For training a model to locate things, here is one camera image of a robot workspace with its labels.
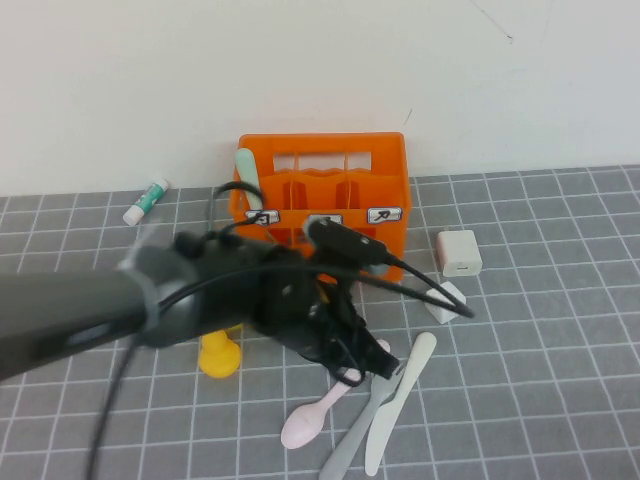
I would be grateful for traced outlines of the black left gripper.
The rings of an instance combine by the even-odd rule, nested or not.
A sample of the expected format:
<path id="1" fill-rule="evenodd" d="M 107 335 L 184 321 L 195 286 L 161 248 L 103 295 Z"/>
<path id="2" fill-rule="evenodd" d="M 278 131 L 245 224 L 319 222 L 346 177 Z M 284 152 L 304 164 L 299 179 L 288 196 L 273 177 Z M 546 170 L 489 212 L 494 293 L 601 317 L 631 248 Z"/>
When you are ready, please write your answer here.
<path id="1" fill-rule="evenodd" d="M 270 269 L 259 275 L 264 297 L 256 307 L 257 331 L 295 351 L 321 351 L 320 363 L 348 387 L 361 385 L 364 372 L 391 378 L 400 361 L 366 330 L 345 269 L 336 280 L 322 280 L 308 270 L 315 262 L 288 249 L 270 251 L 264 264 Z"/>

